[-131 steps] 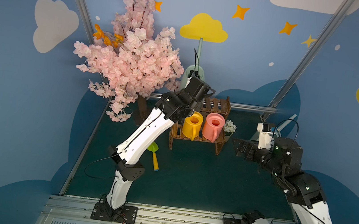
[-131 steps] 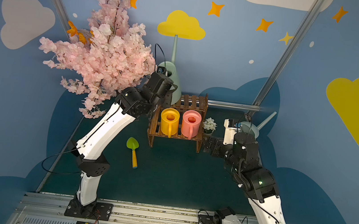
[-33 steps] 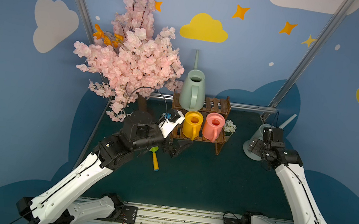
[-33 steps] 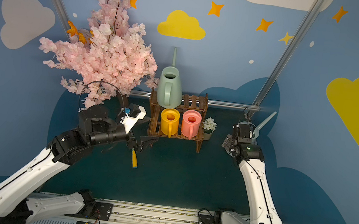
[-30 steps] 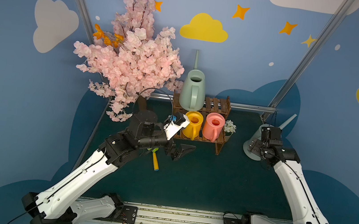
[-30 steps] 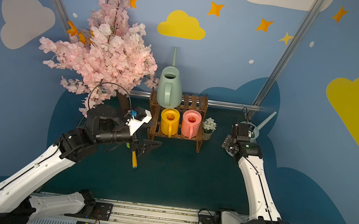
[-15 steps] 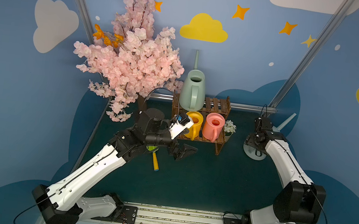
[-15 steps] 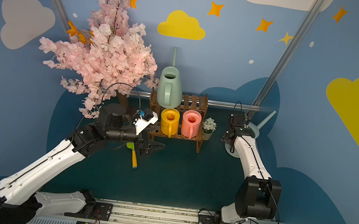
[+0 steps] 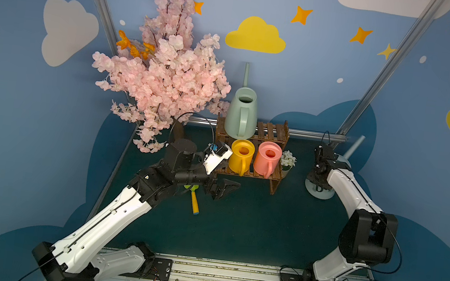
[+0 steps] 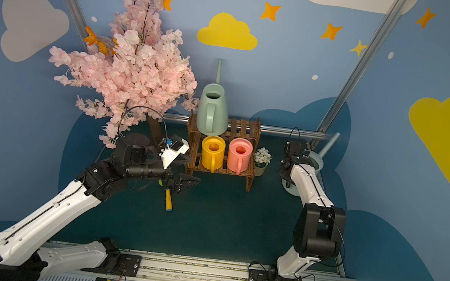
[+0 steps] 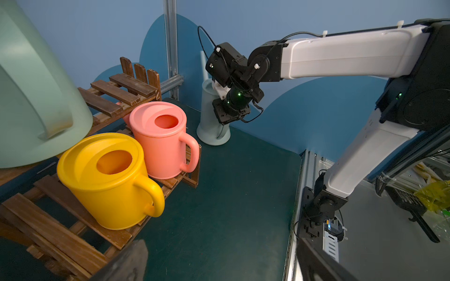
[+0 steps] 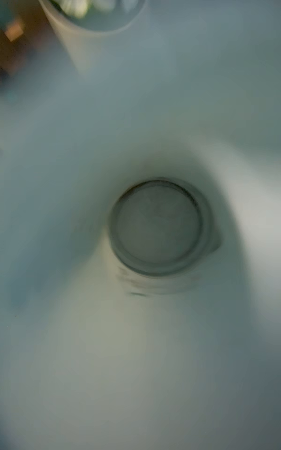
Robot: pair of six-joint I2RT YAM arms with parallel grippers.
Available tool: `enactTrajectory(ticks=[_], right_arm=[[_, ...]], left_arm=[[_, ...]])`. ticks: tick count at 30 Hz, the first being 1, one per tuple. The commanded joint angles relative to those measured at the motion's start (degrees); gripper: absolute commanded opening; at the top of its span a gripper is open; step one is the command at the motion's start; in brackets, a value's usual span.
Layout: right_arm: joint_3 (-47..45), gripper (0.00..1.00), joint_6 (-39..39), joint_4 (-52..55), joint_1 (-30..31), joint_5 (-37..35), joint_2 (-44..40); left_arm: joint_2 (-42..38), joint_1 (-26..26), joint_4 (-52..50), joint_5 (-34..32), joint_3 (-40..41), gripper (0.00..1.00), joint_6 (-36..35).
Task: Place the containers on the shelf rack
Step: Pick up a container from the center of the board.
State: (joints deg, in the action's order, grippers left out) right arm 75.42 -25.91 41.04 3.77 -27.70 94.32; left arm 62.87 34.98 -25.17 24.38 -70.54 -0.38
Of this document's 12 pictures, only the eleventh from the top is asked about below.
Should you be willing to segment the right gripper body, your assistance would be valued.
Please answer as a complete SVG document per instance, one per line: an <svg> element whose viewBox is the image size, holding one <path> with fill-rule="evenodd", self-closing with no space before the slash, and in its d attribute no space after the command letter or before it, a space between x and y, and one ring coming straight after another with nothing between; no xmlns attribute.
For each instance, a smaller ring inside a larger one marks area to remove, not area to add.
<svg viewBox="0 0 450 281"><path fill-rule="evenodd" d="M258 55L253 61L241 55L229 43L214 47L208 58L206 70L214 81L225 89L225 97L213 101L213 109L217 120L222 125L235 121L250 123L255 119L244 119L251 113L249 103L252 103L260 113L264 109L258 103L264 97L259 83L265 75L265 57Z"/></svg>

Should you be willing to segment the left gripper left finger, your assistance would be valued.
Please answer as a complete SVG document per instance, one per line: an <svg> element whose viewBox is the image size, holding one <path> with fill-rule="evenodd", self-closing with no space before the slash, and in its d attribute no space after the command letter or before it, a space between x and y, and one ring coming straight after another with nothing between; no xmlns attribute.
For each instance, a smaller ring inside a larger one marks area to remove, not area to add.
<svg viewBox="0 0 450 281"><path fill-rule="evenodd" d="M148 248L144 240L137 240L121 251L90 281L143 281L148 261Z"/></svg>

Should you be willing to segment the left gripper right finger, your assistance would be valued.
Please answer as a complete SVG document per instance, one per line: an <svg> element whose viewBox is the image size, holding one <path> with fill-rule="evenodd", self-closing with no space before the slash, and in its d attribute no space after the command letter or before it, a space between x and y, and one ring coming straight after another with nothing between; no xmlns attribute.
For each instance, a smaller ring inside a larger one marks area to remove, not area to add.
<svg viewBox="0 0 450 281"><path fill-rule="evenodd" d="M357 281L325 251L315 248L310 239L298 240L296 257L304 281Z"/></svg>

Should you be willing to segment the pink watering can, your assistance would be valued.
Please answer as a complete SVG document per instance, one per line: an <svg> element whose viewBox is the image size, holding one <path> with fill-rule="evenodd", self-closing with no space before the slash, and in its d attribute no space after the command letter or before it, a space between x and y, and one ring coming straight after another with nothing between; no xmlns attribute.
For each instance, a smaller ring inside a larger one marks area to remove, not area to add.
<svg viewBox="0 0 450 281"><path fill-rule="evenodd" d="M200 146L186 132L187 116L183 109L164 101L149 102L133 109L124 121L144 150L151 178L167 180L196 169Z"/></svg>

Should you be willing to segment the yellow watering can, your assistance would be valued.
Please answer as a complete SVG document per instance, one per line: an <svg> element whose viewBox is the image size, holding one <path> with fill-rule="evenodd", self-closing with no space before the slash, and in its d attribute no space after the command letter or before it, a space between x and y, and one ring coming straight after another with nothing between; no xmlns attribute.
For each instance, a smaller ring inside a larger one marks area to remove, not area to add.
<svg viewBox="0 0 450 281"><path fill-rule="evenodd" d="M59 180L104 228L131 228L165 209L162 188L149 178L142 146L122 133L84 138L57 164Z"/></svg>

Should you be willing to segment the mint green watering can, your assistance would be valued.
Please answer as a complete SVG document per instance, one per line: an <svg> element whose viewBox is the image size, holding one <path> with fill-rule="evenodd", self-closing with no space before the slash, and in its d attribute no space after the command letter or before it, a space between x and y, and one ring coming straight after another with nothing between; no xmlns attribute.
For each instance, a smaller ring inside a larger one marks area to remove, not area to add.
<svg viewBox="0 0 450 281"><path fill-rule="evenodd" d="M54 157L82 140L93 116L15 1L1 1L1 168Z"/></svg>

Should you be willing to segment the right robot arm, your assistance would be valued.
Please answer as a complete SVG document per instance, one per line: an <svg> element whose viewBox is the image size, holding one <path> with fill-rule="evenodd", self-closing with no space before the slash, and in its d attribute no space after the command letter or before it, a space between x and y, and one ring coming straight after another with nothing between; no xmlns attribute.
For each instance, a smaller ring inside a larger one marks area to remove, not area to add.
<svg viewBox="0 0 450 281"><path fill-rule="evenodd" d="M419 132L450 122L450 22L352 32L296 32L241 55L217 44L206 71L219 98L218 122L246 122L264 97L262 83L303 79L254 118L284 148L324 149L335 163L316 181L301 219L320 225L356 186Z"/></svg>

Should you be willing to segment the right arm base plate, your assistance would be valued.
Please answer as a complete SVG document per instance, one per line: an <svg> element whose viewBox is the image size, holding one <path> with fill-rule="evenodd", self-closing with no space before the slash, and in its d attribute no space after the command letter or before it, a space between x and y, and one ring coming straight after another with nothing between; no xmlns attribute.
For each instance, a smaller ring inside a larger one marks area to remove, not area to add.
<svg viewBox="0 0 450 281"><path fill-rule="evenodd" d="M332 222L332 226L328 227L327 221L333 221L336 211L347 202L348 198L341 198L326 190L315 195L312 188L305 187L301 197L300 219L296 227L297 236L310 239L317 247L322 245L324 232L330 233L341 242L344 239L343 227L337 227L336 222Z"/></svg>

